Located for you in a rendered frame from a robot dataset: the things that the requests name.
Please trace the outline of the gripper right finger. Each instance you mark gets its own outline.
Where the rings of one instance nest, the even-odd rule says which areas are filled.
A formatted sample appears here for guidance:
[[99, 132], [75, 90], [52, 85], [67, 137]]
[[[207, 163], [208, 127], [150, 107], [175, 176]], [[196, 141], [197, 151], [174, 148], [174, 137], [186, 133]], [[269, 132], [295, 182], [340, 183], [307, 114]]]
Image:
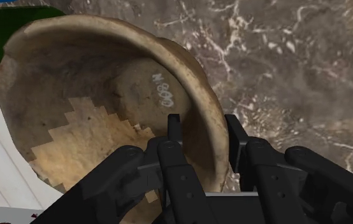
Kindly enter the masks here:
[[303, 146], [285, 153], [250, 137], [235, 115], [225, 116], [229, 162], [243, 191], [256, 189], [266, 224], [334, 224], [337, 203], [353, 219], [353, 173]]

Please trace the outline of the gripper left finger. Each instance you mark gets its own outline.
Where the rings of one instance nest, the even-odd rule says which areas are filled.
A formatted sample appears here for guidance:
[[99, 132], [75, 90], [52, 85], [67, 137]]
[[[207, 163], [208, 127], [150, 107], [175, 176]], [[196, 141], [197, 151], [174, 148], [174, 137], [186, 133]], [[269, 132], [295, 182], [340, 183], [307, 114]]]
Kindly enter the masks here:
[[217, 224], [192, 165], [182, 152], [178, 114], [168, 115], [168, 135], [147, 149], [116, 149], [31, 224], [120, 224], [151, 190], [162, 211], [152, 224]]

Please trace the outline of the tan earthenware bowl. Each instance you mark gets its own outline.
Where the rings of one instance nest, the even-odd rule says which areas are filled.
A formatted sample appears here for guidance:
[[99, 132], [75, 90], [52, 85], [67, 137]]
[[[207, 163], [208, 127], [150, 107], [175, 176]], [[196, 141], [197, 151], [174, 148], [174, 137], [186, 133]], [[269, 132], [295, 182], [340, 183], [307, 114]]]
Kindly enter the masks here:
[[227, 125], [203, 68], [125, 21], [66, 15], [20, 28], [4, 46], [0, 108], [18, 152], [62, 193], [30, 224], [151, 224], [166, 142], [204, 191], [224, 186]]

